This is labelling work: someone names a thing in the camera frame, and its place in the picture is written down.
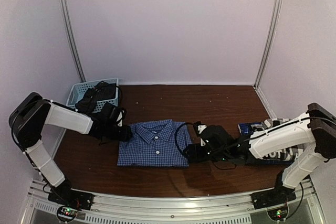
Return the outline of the blue small-check shirt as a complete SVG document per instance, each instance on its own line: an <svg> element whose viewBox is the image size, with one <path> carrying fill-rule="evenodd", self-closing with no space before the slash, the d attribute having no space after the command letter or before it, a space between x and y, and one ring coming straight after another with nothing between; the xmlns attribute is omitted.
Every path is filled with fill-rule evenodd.
<svg viewBox="0 0 336 224"><path fill-rule="evenodd" d="M119 167L178 167L187 168L189 162L180 151L192 143L184 122L160 120L134 123L128 142L119 143Z"/></svg>

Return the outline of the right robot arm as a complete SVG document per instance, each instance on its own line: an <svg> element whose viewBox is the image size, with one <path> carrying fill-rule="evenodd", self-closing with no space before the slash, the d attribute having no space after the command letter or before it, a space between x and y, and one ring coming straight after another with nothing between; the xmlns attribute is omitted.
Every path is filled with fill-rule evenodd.
<svg viewBox="0 0 336 224"><path fill-rule="evenodd" d="M225 160L235 165L263 159L268 154L303 144L304 151L277 175L269 199L279 204L320 164L335 158L335 116L317 103L308 105L298 117L263 131L233 138L220 125L196 122L194 131L200 143L179 152L190 162Z"/></svg>

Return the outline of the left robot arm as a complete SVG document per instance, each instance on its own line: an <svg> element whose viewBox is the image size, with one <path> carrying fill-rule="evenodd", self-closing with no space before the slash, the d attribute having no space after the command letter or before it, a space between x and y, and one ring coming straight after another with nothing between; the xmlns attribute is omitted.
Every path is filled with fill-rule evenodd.
<svg viewBox="0 0 336 224"><path fill-rule="evenodd" d="M105 103L99 113L85 114L32 92L11 113L8 123L13 141L55 190L56 198L64 205L71 205L76 199L75 192L70 190L69 180L45 149L44 126L56 126L99 140L127 142L132 132L123 123L125 114L124 108L110 103Z"/></svg>

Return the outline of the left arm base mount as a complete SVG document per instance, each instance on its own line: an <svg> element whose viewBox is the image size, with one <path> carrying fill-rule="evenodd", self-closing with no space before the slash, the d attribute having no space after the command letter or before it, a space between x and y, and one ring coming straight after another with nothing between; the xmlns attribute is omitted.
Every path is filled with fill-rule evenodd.
<svg viewBox="0 0 336 224"><path fill-rule="evenodd" d="M72 222L82 210L90 210L94 195L72 189L71 182L65 179L59 186L47 182L43 192L48 194L48 200L60 204L56 217L61 223Z"/></svg>

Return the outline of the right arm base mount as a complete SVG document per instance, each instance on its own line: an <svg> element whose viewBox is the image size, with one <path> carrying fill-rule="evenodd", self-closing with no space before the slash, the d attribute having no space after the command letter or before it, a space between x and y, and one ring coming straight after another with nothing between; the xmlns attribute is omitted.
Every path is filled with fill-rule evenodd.
<svg viewBox="0 0 336 224"><path fill-rule="evenodd" d="M269 208L284 204L279 209L271 209L269 217L274 221L286 221L290 217L288 202L296 199L295 189L285 187L282 182L283 172L280 172L273 189L251 194L254 209Z"/></svg>

